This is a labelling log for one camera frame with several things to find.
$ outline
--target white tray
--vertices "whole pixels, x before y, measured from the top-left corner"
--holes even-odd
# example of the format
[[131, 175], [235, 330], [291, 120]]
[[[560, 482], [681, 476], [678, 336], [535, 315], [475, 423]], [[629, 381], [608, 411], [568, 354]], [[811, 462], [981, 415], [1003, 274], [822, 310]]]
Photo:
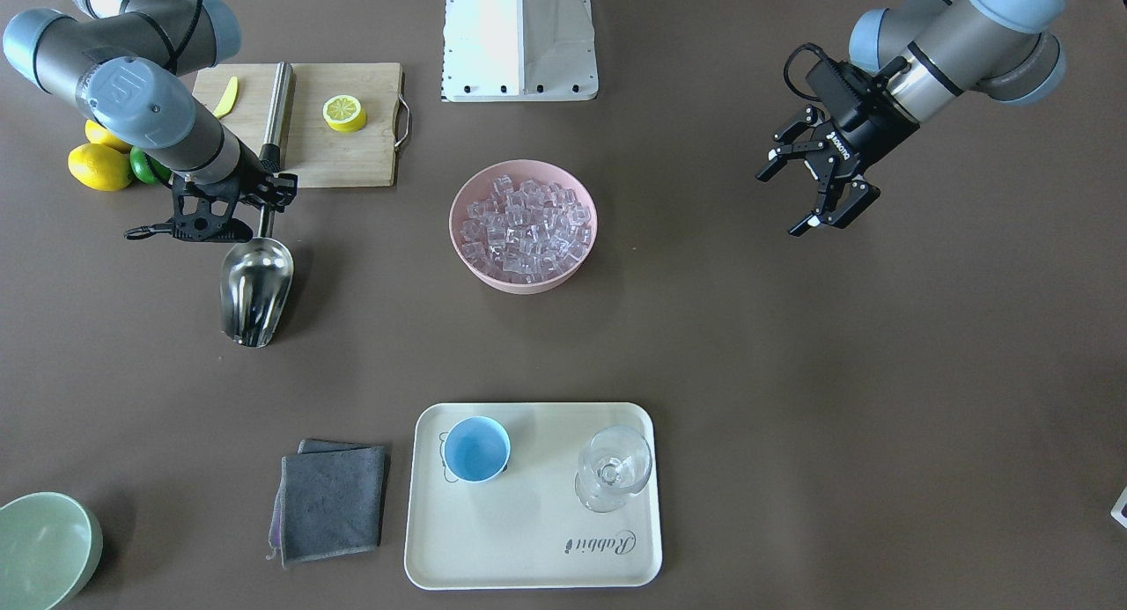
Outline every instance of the white tray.
[[[508, 431], [508, 468], [469, 484], [446, 471], [440, 445], [468, 416]], [[579, 451], [596, 432], [630, 425], [649, 441], [646, 488], [611, 513], [575, 495]], [[438, 404], [415, 425], [403, 569], [424, 590], [640, 586], [662, 568], [654, 423], [627, 403]]]

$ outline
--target bowl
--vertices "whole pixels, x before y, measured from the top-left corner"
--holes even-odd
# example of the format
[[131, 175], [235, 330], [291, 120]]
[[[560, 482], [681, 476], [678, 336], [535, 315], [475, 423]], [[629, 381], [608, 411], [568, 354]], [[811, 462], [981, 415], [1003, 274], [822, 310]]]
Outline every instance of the bowl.
[[0, 509], [0, 610], [68, 601], [101, 558], [101, 527], [74, 498], [37, 493]]
[[557, 275], [556, 277], [544, 280], [542, 282], [532, 282], [531, 284], [523, 283], [511, 283], [503, 280], [497, 280], [485, 273], [478, 271], [470, 262], [462, 255], [461, 247], [463, 245], [462, 239], [462, 223], [470, 219], [470, 214], [467, 207], [474, 201], [482, 201], [490, 196], [492, 192], [492, 182], [503, 175], [508, 175], [513, 178], [514, 185], [521, 185], [522, 182], [529, 179], [536, 179], [540, 183], [558, 183], [560, 187], [565, 189], [575, 191], [576, 202], [587, 205], [591, 211], [591, 221], [588, 226], [591, 227], [591, 246], [595, 245], [595, 237], [598, 233], [598, 214], [595, 211], [595, 203], [591, 198], [591, 194], [587, 193], [587, 188], [579, 183], [579, 179], [571, 176], [571, 174], [566, 170], [547, 163], [544, 161], [534, 161], [531, 159], [516, 159], [512, 161], [502, 161], [494, 166], [474, 174], [470, 180], [465, 182], [462, 189], [458, 192], [458, 196], [454, 197], [454, 204], [450, 207], [450, 240], [454, 245], [454, 253], [462, 260], [462, 264], [470, 269], [470, 273], [476, 275], [478, 280], [485, 282], [486, 284], [497, 289], [499, 291], [505, 291], [506, 293], [516, 293], [518, 295], [525, 295], [531, 293], [542, 293], [544, 291], [556, 289], [560, 284], [567, 281], [568, 277], [575, 275], [583, 265], [584, 260], [587, 260], [587, 256], [591, 255], [591, 249], [584, 254], [583, 258], [576, 262], [571, 268]]

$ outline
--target folded towel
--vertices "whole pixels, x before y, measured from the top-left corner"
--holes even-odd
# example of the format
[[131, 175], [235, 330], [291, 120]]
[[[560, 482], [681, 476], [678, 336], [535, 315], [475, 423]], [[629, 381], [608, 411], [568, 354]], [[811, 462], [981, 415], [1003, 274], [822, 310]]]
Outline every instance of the folded towel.
[[283, 567], [379, 546], [387, 460], [383, 447], [316, 439], [282, 459], [269, 545]]

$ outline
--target lime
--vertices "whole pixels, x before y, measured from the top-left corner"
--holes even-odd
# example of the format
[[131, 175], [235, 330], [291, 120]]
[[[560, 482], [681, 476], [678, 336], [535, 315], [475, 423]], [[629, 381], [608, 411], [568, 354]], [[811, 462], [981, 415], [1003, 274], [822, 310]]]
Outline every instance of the lime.
[[86, 139], [90, 143], [108, 145], [117, 152], [128, 152], [133, 148], [132, 144], [122, 141], [117, 135], [98, 124], [98, 122], [91, 120], [86, 121]]
[[350, 95], [330, 97], [321, 109], [321, 116], [330, 129], [341, 133], [354, 133], [367, 123], [367, 113]]
[[133, 183], [128, 157], [101, 143], [71, 150], [66, 168], [82, 185], [101, 192], [117, 192]]
[[141, 183], [148, 183], [150, 185], [157, 183], [165, 183], [168, 177], [172, 176], [172, 171], [166, 168], [160, 161], [149, 157], [136, 145], [133, 145], [133, 150], [130, 150], [130, 169], [133, 170], [133, 176], [137, 178]]

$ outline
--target brown table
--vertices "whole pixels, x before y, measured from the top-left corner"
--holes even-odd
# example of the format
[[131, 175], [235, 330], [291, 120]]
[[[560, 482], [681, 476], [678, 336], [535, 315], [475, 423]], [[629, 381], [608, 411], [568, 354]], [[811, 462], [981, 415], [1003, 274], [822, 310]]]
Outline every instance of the brown table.
[[[801, 168], [753, 174], [800, 108], [813, 41], [900, 0], [593, 0], [602, 90], [438, 100], [443, 0], [224, 0], [234, 62], [401, 62], [393, 188], [303, 193], [273, 344], [219, 330], [227, 247], [122, 239], [161, 187], [103, 194], [82, 118], [0, 65], [0, 502], [61, 490], [106, 533], [80, 608], [1124, 608], [1127, 14], [1068, 0], [1064, 86], [960, 98], [868, 177], [885, 196], [801, 239]], [[68, 0], [0, 0], [0, 18]], [[800, 72], [805, 72], [802, 65]], [[534, 158], [600, 236], [565, 286], [476, 281], [456, 189]], [[664, 569], [639, 590], [431, 593], [402, 568], [415, 421], [467, 400], [629, 400], [655, 422]], [[383, 545], [263, 559], [282, 454], [390, 447]]]

